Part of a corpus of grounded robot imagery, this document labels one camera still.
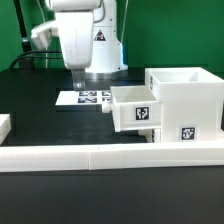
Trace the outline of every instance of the black table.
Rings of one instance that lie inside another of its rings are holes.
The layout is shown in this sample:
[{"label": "black table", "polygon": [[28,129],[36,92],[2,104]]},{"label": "black table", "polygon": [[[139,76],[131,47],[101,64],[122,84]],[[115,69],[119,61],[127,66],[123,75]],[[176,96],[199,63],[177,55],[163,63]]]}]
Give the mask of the black table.
[{"label": "black table", "polygon": [[[141,85],[143,76],[131,70],[87,81],[87,89]],[[135,132],[115,133],[100,106],[55,107],[58,92],[70,89],[63,70],[2,72],[0,112],[11,113],[13,123],[4,146],[145,142]],[[223,222],[223,167],[0,173],[2,224]]]}]

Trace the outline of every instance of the white block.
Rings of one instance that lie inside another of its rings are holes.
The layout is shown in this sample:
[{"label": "white block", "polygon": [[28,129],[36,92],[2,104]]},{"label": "white block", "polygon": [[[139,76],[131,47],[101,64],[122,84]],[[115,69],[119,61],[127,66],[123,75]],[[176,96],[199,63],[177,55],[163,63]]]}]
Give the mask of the white block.
[{"label": "white block", "polygon": [[2,147],[0,172],[88,170],[93,146]]},{"label": "white block", "polygon": [[9,114],[0,114],[0,145],[5,140],[11,130]]},{"label": "white block", "polygon": [[102,145],[89,153],[89,169],[122,169],[123,145]]}]

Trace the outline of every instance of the black cable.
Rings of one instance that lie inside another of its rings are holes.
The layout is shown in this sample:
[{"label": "black cable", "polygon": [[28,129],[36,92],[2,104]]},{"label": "black cable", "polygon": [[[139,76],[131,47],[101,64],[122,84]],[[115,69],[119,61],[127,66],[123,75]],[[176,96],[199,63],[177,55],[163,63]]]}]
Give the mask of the black cable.
[{"label": "black cable", "polygon": [[16,8],[16,14],[17,14],[18,22],[19,22],[23,52],[31,51],[31,45],[30,45],[30,41],[27,37],[25,23],[24,23],[23,14],[22,14],[22,9],[21,9],[19,0],[14,0],[14,5]]},{"label": "black cable", "polygon": [[38,58],[38,59],[63,59],[63,58],[61,58],[61,57],[21,56],[21,57],[16,58],[16,59],[10,64],[9,69],[10,69],[10,70],[14,69],[14,66],[16,65],[16,63],[17,63],[19,60],[21,60],[21,59],[30,59],[30,58],[32,58],[32,59],[36,59],[36,58]]},{"label": "black cable", "polygon": [[22,54],[20,54],[17,58],[19,57],[23,57],[23,56],[26,56],[26,55],[30,55],[30,54],[61,54],[62,52],[61,51],[56,51],[56,50],[36,50],[36,51],[27,51],[27,52],[24,52]]}]

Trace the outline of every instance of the sticker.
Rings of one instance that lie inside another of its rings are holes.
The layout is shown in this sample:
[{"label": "sticker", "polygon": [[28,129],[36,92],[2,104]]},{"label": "sticker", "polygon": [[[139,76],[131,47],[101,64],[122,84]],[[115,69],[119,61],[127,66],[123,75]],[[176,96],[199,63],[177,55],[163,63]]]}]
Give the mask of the sticker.
[{"label": "sticker", "polygon": [[103,102],[107,101],[108,103],[111,103],[111,98],[109,98],[109,97],[106,97],[106,98],[103,97],[102,100],[103,100]]},{"label": "sticker", "polygon": [[180,141],[195,141],[196,127],[181,127]]},{"label": "sticker", "polygon": [[135,107],[136,121],[151,121],[151,106]]},{"label": "sticker", "polygon": [[97,96],[97,92],[96,91],[81,91],[79,92],[79,96]]},{"label": "sticker", "polygon": [[153,90],[153,77],[150,76],[150,89]]},{"label": "sticker", "polygon": [[79,98],[78,103],[80,104],[96,104],[97,98]]},{"label": "sticker", "polygon": [[102,30],[99,30],[96,37],[94,38],[94,41],[106,41]]},{"label": "sticker", "polygon": [[155,143],[155,130],[152,129],[152,143]]},{"label": "sticker", "polygon": [[110,91],[102,91],[102,96],[111,97],[111,92]]}]

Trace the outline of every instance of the green backdrop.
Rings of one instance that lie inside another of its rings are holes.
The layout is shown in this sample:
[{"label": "green backdrop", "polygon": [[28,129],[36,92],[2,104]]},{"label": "green backdrop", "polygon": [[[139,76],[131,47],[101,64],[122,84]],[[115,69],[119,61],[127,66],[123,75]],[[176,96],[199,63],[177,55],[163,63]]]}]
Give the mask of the green backdrop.
[{"label": "green backdrop", "polygon": [[[36,0],[20,0],[27,32],[42,23]],[[121,37],[126,0],[118,3],[118,38]],[[47,19],[52,13],[45,10]],[[22,53],[12,0],[0,1],[0,70]],[[60,49],[57,40],[50,46]],[[200,66],[224,77],[223,0],[129,0],[124,36],[129,67]],[[44,63],[37,61],[37,67]],[[51,61],[50,67],[63,67]]]}]

